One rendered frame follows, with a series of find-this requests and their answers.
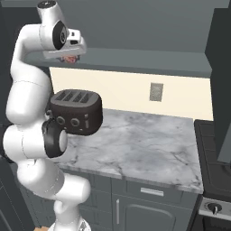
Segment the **grey drawer front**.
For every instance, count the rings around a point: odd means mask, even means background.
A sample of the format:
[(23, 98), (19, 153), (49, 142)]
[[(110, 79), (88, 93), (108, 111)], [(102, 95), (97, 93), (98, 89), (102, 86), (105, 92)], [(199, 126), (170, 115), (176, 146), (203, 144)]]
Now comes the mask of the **grey drawer front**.
[[(157, 189), (164, 191), (164, 197), (159, 197), (155, 195), (145, 194), (140, 192), (140, 188), (147, 189)], [(148, 185), (140, 182), (128, 181), (126, 183), (126, 192), (136, 196), (139, 199), (145, 199), (150, 201), (160, 201), (160, 202), (169, 202), (169, 203), (180, 203), (183, 192), (180, 190), (159, 187), (155, 185)]]

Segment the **black stove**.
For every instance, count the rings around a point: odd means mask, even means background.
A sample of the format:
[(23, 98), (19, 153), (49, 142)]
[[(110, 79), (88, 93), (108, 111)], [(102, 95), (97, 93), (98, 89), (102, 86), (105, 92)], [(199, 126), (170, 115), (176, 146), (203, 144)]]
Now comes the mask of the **black stove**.
[[(204, 191), (189, 231), (231, 231), (231, 166), (217, 160), (214, 123), (196, 120), (194, 128)], [(222, 209), (214, 215), (209, 203)]]

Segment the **dark grey tall cabinet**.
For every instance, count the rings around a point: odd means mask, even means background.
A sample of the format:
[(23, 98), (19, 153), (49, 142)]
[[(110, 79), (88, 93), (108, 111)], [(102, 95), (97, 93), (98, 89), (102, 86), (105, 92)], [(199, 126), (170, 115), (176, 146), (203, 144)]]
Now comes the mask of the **dark grey tall cabinet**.
[(9, 163), (0, 157), (0, 231), (33, 231), (34, 228)]

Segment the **grey wall outlet plate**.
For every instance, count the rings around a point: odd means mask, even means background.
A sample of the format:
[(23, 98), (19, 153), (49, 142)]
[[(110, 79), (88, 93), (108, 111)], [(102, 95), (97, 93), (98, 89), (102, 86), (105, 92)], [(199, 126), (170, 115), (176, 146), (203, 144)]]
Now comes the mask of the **grey wall outlet plate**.
[(161, 102), (162, 101), (162, 91), (163, 91), (162, 83), (152, 83), (150, 87), (150, 100)]

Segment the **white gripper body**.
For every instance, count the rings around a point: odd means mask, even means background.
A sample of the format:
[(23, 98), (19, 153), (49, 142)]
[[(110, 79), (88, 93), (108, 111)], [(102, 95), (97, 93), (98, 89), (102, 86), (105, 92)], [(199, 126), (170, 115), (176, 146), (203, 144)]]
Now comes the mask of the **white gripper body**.
[(85, 54), (86, 52), (87, 47), (85, 45), (77, 45), (67, 49), (61, 49), (59, 51), (44, 51), (43, 56), (45, 59), (56, 59), (65, 56), (78, 56)]

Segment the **grey wall cabinet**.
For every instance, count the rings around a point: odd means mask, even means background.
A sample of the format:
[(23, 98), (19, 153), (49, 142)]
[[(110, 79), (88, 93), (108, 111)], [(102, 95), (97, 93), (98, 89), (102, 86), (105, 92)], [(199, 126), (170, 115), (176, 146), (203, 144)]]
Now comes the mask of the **grey wall cabinet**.
[(208, 78), (213, 13), (229, 0), (57, 0), (88, 50), (74, 69)]

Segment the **grey base cabinet drawer stack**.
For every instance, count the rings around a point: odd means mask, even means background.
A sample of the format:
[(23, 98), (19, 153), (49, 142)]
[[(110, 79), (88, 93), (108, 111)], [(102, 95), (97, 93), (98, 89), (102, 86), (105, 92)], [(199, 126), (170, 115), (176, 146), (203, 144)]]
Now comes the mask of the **grey base cabinet drawer stack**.
[(89, 198), (79, 205), (79, 211), (92, 226), (92, 230), (112, 231), (111, 180), (91, 173), (71, 170), (65, 170), (65, 172), (86, 178), (90, 182)]

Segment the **grey base cabinet door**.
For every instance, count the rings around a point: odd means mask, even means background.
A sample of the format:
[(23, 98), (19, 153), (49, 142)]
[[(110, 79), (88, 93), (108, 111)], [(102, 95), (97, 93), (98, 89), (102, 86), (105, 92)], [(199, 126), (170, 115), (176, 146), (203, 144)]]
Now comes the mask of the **grey base cabinet door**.
[[(116, 200), (120, 200), (120, 223), (116, 224)], [(187, 231), (191, 210), (112, 195), (114, 231)]]

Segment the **dark brown four-slot toaster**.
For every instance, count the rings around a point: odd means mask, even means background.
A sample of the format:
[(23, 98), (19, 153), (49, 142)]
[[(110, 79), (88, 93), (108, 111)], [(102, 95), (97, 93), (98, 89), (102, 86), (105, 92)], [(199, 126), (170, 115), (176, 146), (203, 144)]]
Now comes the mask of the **dark brown four-slot toaster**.
[(92, 135), (103, 123), (102, 99), (93, 91), (64, 89), (51, 97), (51, 114), (68, 134)]

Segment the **black stove knob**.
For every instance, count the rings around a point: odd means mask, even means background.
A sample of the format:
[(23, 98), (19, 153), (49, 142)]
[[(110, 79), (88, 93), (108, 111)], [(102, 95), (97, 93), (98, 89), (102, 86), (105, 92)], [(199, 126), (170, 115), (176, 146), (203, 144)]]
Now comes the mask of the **black stove knob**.
[(217, 203), (209, 203), (208, 204), (208, 209), (214, 214), (216, 215), (221, 209), (222, 207), (217, 204)]

